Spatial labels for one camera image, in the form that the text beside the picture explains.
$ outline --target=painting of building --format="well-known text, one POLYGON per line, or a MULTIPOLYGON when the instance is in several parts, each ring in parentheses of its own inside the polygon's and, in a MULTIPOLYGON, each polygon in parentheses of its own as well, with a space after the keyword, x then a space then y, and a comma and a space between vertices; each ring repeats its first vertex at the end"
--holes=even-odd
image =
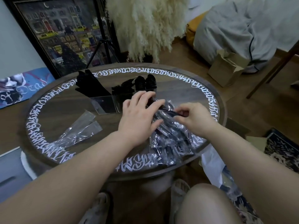
MULTIPOLYGON (((64 50, 74 52, 80 58, 82 64, 78 67, 81 67, 86 65, 102 39, 92 0, 40 0, 18 3, 18 8, 61 75, 74 69, 65 66, 63 56, 73 56, 73 53, 62 53, 62 46, 66 45, 69 49, 64 50)), ((110 39, 105 14, 100 11, 105 35, 110 39)), ((107 64, 103 46, 95 55, 92 66, 102 64, 107 64)))

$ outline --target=clear plastic bag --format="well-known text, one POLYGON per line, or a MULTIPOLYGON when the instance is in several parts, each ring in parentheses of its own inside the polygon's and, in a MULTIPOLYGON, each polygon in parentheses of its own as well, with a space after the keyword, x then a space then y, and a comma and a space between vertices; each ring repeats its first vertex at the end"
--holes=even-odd
POLYGON ((59 153, 65 151, 80 141, 83 141, 102 130, 97 121, 94 121, 95 115, 85 111, 59 138, 47 145, 47 151, 59 153))
MULTIPOLYGON (((166 101, 163 108, 173 110, 174 105, 171 101, 166 101)), ((203 142, 200 137, 175 122, 166 111, 158 110, 153 121, 157 119, 163 119, 164 122, 150 136, 150 151, 155 157, 155 165, 174 165, 180 163, 184 156, 194 155, 195 149, 203 142)))

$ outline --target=forearm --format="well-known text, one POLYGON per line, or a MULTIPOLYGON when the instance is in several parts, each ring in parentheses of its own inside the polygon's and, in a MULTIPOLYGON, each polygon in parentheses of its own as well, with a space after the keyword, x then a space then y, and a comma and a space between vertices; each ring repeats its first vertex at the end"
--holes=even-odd
POLYGON ((2 203, 0 222, 79 222, 110 173, 131 149, 129 143, 118 138, 118 132, 110 134, 2 203))
POLYGON ((263 222, 298 222, 298 174, 220 125, 208 139, 263 222))

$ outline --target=hand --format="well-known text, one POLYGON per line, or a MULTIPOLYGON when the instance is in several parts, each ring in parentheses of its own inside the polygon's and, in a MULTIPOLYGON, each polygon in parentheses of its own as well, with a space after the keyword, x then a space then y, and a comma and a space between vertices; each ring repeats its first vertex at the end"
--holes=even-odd
POLYGON ((118 132, 132 148, 140 145, 148 139, 152 132, 163 122, 156 120, 152 123, 152 118, 165 100, 153 102, 145 108, 148 99, 155 95, 155 92, 139 91, 133 95, 131 100, 123 103, 123 116, 118 126, 118 132))
POLYGON ((174 111, 185 116, 175 116, 174 119, 185 125, 196 136, 207 139, 209 134, 219 126, 206 107, 200 103, 181 104, 174 111))

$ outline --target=yellow cushion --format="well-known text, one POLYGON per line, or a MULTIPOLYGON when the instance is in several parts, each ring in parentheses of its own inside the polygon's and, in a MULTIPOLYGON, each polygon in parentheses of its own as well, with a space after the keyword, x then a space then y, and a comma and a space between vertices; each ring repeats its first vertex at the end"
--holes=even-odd
POLYGON ((197 26, 200 24, 200 22, 207 14, 207 12, 208 11, 204 12, 203 14, 200 14, 199 16, 195 17, 187 24, 186 40, 191 47, 193 47, 193 41, 194 41, 194 36, 195 36, 197 26))

